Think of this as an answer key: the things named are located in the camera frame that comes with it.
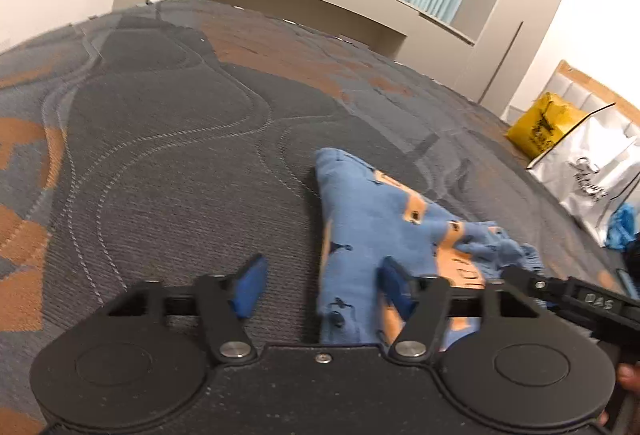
cloth pattern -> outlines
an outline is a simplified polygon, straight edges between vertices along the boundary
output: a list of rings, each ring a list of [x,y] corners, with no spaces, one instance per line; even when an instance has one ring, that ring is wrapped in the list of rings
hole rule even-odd
[[[319,150],[316,173],[328,224],[318,297],[323,343],[381,341],[376,279],[386,256],[413,276],[439,274],[465,288],[484,287],[508,265],[544,269],[532,245],[511,240],[495,222],[465,222],[347,152]],[[451,322],[445,346],[477,325]]]

metal screw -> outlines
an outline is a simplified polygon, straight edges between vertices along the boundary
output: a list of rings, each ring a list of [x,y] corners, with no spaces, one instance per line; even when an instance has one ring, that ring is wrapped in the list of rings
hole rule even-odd
[[[246,357],[251,353],[251,347],[244,341],[227,341],[222,343],[220,347],[220,354],[225,357],[232,357],[238,359],[240,357]]]
[[[427,347],[420,341],[400,341],[396,345],[396,352],[403,357],[420,357],[427,351]]]
[[[331,357],[331,354],[316,354],[316,363],[326,364],[331,363],[332,361],[333,358]]]

